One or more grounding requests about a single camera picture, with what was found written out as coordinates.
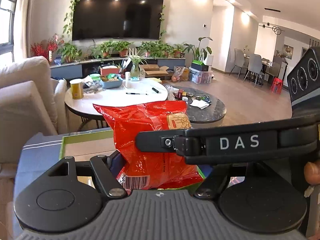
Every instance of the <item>wooden floor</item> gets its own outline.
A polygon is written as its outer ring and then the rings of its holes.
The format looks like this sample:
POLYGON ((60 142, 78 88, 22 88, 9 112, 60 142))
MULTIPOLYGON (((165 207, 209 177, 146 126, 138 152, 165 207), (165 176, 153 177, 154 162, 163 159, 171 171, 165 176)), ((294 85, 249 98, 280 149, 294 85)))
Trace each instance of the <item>wooden floor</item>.
MULTIPOLYGON (((237 80, 237 75, 226 75, 214 72, 211 84, 195 84, 191 81, 172 83, 182 87, 193 87, 210 93, 219 98, 227 108, 223 125, 237 125, 254 122, 265 122, 291 117, 291 103, 289 93, 282 90, 281 95, 270 91, 270 85, 257 85, 252 82, 242 82, 244 76, 237 80)), ((76 131, 81 124, 81 118, 69 115, 71 131, 76 131)), ((89 123, 85 129, 95 129, 95 121, 89 123)), ((10 239, 9 219, 7 217, 7 203, 12 201, 13 180, 0 179, 0 239, 10 239)))

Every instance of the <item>plastic bag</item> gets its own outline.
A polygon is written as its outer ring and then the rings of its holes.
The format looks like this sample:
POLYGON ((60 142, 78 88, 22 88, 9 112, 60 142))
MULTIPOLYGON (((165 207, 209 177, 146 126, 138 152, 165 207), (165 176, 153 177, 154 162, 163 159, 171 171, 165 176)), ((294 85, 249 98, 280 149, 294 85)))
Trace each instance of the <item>plastic bag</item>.
POLYGON ((197 166, 185 164, 183 157, 175 153, 140 152, 135 146, 135 137, 140 131, 190 128, 184 101, 93 106, 113 129, 115 147, 127 161, 117 177, 127 191, 180 188, 203 181, 197 166))
POLYGON ((172 82, 180 81, 180 76, 183 74, 185 67, 176 67, 175 71, 173 73, 173 76, 171 77, 172 82))
POLYGON ((175 101, 176 98, 174 97, 174 94, 173 94, 173 87, 170 86, 170 85, 165 85, 164 87, 165 87, 165 88, 167 89, 167 91, 168 91, 168 100, 169 100, 169 101, 175 101))

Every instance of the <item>red flower arrangement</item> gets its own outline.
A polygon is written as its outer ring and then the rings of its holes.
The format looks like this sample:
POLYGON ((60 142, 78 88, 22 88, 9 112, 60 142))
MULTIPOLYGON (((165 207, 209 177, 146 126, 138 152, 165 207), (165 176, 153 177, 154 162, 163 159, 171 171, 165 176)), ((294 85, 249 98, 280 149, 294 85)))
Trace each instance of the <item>red flower arrangement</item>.
POLYGON ((63 43, 63 36, 59 38, 59 35, 55 33, 45 47, 40 43, 31 44, 31 53, 33 56, 43 56, 49 61, 49 51, 55 52, 63 43))

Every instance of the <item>tv stand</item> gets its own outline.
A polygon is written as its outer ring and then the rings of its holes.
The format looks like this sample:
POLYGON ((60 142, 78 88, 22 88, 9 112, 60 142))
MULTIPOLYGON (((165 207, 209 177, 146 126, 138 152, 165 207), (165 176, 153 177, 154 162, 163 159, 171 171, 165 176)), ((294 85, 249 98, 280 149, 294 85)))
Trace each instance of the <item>tv stand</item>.
MULTIPOLYGON (((114 61, 115 64, 121 64, 123 59, 121 57, 112 57, 103 59, 104 63, 110 63, 114 61)), ((185 58, 145 58, 148 64, 158 64, 159 67, 167 66, 169 70, 173 70, 174 66, 186 65, 185 58)), ((51 65, 51 76, 53 78, 64 78, 71 80, 75 78, 84 78, 89 74, 100 73, 101 59, 89 59, 80 62, 66 63, 61 65, 51 65)))

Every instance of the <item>glass vase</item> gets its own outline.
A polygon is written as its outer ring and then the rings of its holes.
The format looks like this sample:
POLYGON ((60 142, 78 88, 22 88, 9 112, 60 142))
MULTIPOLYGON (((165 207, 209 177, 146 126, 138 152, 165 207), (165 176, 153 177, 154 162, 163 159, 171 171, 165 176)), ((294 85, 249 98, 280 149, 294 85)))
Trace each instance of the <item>glass vase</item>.
POLYGON ((132 68, 131 68, 131 71, 130 71, 130 76, 131 77, 140 76, 139 64, 132 64, 132 68))

